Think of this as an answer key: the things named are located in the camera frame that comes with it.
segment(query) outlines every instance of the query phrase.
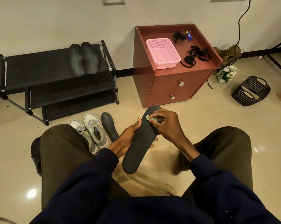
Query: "flower pot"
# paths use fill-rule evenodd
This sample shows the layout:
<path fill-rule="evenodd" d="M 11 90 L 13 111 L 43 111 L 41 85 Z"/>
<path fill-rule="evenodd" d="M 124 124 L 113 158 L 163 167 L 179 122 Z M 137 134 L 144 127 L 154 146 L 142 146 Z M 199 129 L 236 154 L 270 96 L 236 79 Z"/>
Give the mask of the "flower pot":
<path fill-rule="evenodd" d="M 226 80 L 222 79 L 220 75 L 217 75 L 217 81 L 218 83 L 225 83 Z"/>

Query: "white sneaker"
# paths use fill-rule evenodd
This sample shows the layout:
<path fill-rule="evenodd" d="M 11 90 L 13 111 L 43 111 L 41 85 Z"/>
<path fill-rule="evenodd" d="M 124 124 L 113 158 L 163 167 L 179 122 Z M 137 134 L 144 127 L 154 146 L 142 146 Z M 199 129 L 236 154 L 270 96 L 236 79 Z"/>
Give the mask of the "white sneaker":
<path fill-rule="evenodd" d="M 91 136 L 89 135 L 85 125 L 78 120 L 73 120 L 70 123 L 70 126 L 72 126 L 75 130 L 77 130 L 78 133 L 80 133 L 82 136 L 84 136 L 86 138 L 86 140 L 88 141 L 88 144 L 89 144 L 88 148 L 89 148 L 90 152 L 92 154 L 96 154 L 96 152 L 98 151 L 98 147 L 92 140 Z"/>
<path fill-rule="evenodd" d="M 93 113 L 86 113 L 85 126 L 89 130 L 91 137 L 99 148 L 105 148 L 108 145 L 108 139 L 105 131 L 103 130 L 102 123 L 99 118 Z"/>

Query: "hand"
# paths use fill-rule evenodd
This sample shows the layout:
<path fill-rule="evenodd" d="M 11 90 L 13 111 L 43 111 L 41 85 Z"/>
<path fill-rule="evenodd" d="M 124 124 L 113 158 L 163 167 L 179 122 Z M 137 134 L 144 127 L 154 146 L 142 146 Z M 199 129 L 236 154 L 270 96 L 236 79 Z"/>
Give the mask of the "hand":
<path fill-rule="evenodd" d="M 116 156 L 118 158 L 120 158 L 121 156 L 125 155 L 134 139 L 135 133 L 137 131 L 137 129 L 141 126 L 141 119 L 138 118 L 138 121 L 127 127 L 123 133 L 119 136 L 119 138 L 114 141 L 113 143 L 111 143 L 111 145 L 109 146 L 109 149 L 112 150 Z"/>
<path fill-rule="evenodd" d="M 180 151 L 182 151 L 189 161 L 192 161 L 200 155 L 191 144 L 190 140 L 184 135 L 176 112 L 162 108 L 155 111 L 148 118 L 157 118 L 158 122 L 152 119 L 150 119 L 149 122 L 165 139 L 172 142 Z"/>

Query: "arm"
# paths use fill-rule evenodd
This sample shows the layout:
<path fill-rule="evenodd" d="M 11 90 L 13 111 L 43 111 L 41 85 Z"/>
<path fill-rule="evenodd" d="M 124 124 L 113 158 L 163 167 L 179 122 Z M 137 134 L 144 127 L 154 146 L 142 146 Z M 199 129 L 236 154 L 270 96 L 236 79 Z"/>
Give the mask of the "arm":
<path fill-rule="evenodd" d="M 184 135 L 176 113 L 160 109 L 149 118 L 158 118 L 159 122 L 149 121 L 190 161 L 191 171 L 200 184 L 194 194 L 195 203 L 216 222 L 281 223 L 230 171 L 219 170 L 205 155 L 200 155 Z"/>
<path fill-rule="evenodd" d="M 111 175 L 118 159 L 126 154 L 140 126 L 138 118 L 108 149 L 75 169 L 31 223 L 95 223 L 108 204 Z"/>

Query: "black metal frame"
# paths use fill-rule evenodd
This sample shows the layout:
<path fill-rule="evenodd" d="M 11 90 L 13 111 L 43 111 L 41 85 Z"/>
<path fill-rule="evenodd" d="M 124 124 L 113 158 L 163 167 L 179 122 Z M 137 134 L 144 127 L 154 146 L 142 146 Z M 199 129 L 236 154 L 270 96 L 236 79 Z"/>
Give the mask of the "black metal frame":
<path fill-rule="evenodd" d="M 115 95 L 115 101 L 116 104 L 119 104 L 119 98 L 118 98 L 118 87 L 117 87 L 117 70 L 116 67 L 112 61 L 112 58 L 109 54 L 109 51 L 105 45 L 105 42 L 102 40 L 101 44 L 99 44 L 99 46 L 102 46 L 103 49 L 103 55 L 104 55 L 104 59 L 107 63 L 107 60 L 110 64 L 110 68 L 109 68 L 109 76 L 110 79 L 112 81 L 112 84 L 114 86 L 114 95 Z M 49 126 L 49 122 L 47 119 L 47 111 L 46 111 L 46 106 L 42 106 L 42 118 L 40 119 L 39 117 L 35 116 L 34 113 L 32 112 L 31 109 L 31 102 L 30 102 L 30 87 L 25 88 L 25 108 L 23 108 L 22 106 L 18 105 L 17 103 L 15 103 L 14 101 L 12 101 L 11 99 L 8 98 L 8 95 L 5 92 L 5 85 L 6 85 L 6 77 L 7 77 L 7 72 L 6 72 L 6 61 L 5 61 L 5 57 L 0 54 L 0 98 L 3 100 L 7 100 L 8 102 L 10 102 L 12 105 L 16 106 L 17 108 L 23 110 L 25 113 L 27 113 L 28 115 L 34 117 L 35 119 L 41 121 L 42 123 L 44 123 L 46 126 Z"/>
<path fill-rule="evenodd" d="M 275 47 L 273 47 L 272 49 L 270 49 L 267 54 L 264 54 L 262 56 L 259 56 L 259 59 L 261 59 L 262 57 L 264 56 L 268 56 L 268 58 L 275 64 L 277 65 L 278 68 L 281 69 L 281 65 L 270 55 L 270 53 L 274 53 L 274 50 L 277 49 L 279 46 L 281 46 L 281 43 L 280 44 L 277 44 Z"/>

